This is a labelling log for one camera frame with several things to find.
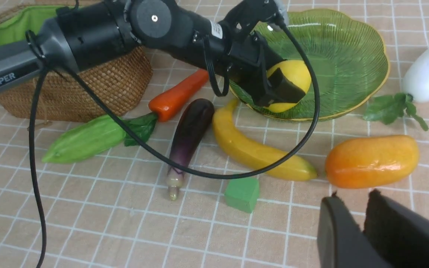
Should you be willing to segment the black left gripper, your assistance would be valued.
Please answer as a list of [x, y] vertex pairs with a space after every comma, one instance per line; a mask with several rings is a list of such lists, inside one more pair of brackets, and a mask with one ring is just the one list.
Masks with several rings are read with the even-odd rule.
[[288, 22], [283, 2], [243, 0], [220, 21], [226, 39], [222, 67], [224, 83], [260, 84], [254, 86], [254, 104], [257, 106], [298, 103], [306, 93], [276, 66], [284, 59], [254, 30], [259, 22], [280, 31]]

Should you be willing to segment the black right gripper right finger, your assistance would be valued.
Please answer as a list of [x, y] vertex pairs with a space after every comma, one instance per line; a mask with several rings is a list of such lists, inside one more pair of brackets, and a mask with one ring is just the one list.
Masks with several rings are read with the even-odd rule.
[[429, 268], [429, 220], [380, 191], [369, 193], [364, 235], [392, 268]]

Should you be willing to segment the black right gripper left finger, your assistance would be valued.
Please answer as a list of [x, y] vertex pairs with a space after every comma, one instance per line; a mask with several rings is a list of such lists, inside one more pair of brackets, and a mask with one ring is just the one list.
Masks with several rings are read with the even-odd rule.
[[391, 268], [334, 192], [321, 200], [317, 250], [322, 268]]

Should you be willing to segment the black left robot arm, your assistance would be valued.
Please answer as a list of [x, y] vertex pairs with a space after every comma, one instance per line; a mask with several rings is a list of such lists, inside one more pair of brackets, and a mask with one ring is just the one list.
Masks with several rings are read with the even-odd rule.
[[234, 82], [255, 105], [297, 103], [305, 92], [276, 67], [284, 59], [259, 32], [258, 22], [288, 33], [288, 14], [279, 0], [243, 0], [214, 22], [174, 0], [104, 0], [81, 8], [61, 7], [37, 35], [0, 46], [0, 93], [36, 77], [44, 66], [79, 73], [130, 53], [158, 49]]

